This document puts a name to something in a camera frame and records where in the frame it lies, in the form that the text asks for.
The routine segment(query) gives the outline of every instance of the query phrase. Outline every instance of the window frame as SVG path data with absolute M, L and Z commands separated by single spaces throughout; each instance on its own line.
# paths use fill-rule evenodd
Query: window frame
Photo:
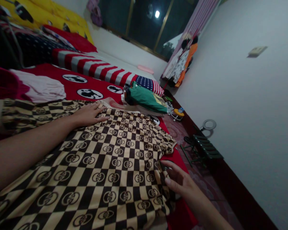
M 115 34 L 115 35 L 117 35 L 117 36 L 120 36 L 120 37 L 121 37 L 122 39 L 124 39 L 125 41 L 130 42 L 130 43 L 133 44 L 133 45 L 136 45 L 137 47 L 145 50 L 146 52 L 148 52 L 148 53 L 150 53 L 150 54 L 152 54 L 152 55 L 155 55 L 156 57 L 158 57 L 158 58 L 160 58 L 160 59 L 168 62 L 169 59 L 166 58 L 165 56 L 161 55 L 161 54 L 158 54 L 158 53 L 156 52 L 156 49 L 157 49 L 157 47 L 158 47 L 158 44 L 159 44 L 161 35 L 162 35 L 162 33 L 163 33 L 164 27 L 165 27 L 166 22 L 167 22 L 167 19 L 168 19 L 169 15 L 170 15 L 170 12 L 171 12 L 173 3 L 174 3 L 174 0 L 171 0 L 170 5 L 169 5 L 169 8 L 168 8 L 168 10 L 167 10 L 167 12 L 166 12 L 166 15 L 165 15 L 165 17 L 164 17 L 164 20 L 163 20 L 163 23 L 162 23 L 162 27 L 161 27 L 161 29 L 160 29 L 160 32 L 159 32 L 159 35 L 158 35 L 158 38 L 157 38 L 157 41 L 156 41 L 156 43 L 155 43 L 155 46 L 154 46 L 154 49 L 153 49 L 153 50 L 150 49 L 150 48 L 148 48 L 148 47 L 145 46 L 145 45 L 140 44 L 139 42 L 137 42 L 136 40 L 134 40 L 134 39 L 132 39 L 132 38 L 130 38 L 130 37 L 128 36 L 128 34 L 129 34 L 129 29 L 130 29 L 130 24 L 131 24 L 132 13 L 133 13 L 134 0 L 130 0 L 130 8 L 129 8 L 129 14 L 128 14 L 128 20 L 127 20 L 127 26 L 126 26 L 126 32 L 125 32 L 125 34 L 123 34 L 123 33 L 121 33 L 121 32 L 118 32 L 118 31 L 115 30 L 114 28 L 112 28 L 112 27 L 110 27 L 110 26 L 107 26 L 107 25 L 104 24 L 104 23 L 102 24 L 101 27 L 104 28 L 104 29 L 106 29 L 106 30 L 111 31 L 113 34 Z

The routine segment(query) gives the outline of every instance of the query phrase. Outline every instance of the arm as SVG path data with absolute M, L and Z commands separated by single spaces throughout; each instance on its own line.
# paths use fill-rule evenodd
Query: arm
M 174 192 L 180 194 L 188 204 L 194 216 L 208 230 L 233 230 L 230 224 L 221 216 L 210 200 L 202 193 L 189 174 L 171 161 L 161 163 L 172 169 L 167 172 L 170 178 L 165 183 Z
M 71 116 L 0 141 L 0 190 L 41 160 L 73 129 L 106 121 L 106 117 L 95 118 L 104 109 L 97 109 L 99 105 L 86 105 Z

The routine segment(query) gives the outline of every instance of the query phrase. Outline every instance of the window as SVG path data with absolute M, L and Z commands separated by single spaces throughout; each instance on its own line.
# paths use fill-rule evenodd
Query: window
M 102 27 L 168 61 L 198 0 L 100 0 Z

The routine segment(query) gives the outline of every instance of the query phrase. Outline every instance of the orange clothing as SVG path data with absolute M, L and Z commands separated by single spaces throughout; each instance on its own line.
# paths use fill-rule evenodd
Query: orange clothing
M 189 51 L 189 55 L 188 55 L 188 57 L 187 57 L 187 61 L 186 61 L 186 64 L 185 64 L 185 69 L 182 71 L 182 73 L 181 73 L 181 75 L 180 75 L 180 78 L 178 79 L 175 87 L 178 88 L 178 87 L 181 85 L 183 79 L 185 78 L 185 74 L 186 74 L 188 65 L 189 65 L 189 63 L 190 63 L 190 61 L 191 61 L 191 58 L 192 58 L 193 54 L 196 52 L 196 50 L 197 50 L 197 43 L 191 45 L 190 51 Z

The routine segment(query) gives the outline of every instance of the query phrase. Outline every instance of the fingernail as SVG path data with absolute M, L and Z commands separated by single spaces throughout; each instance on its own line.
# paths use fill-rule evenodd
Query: fingernail
M 170 184 L 171 184 L 171 179 L 170 179 L 170 178 L 166 178 L 166 179 L 165 179 L 165 183 L 166 183 L 167 185 L 170 185 Z

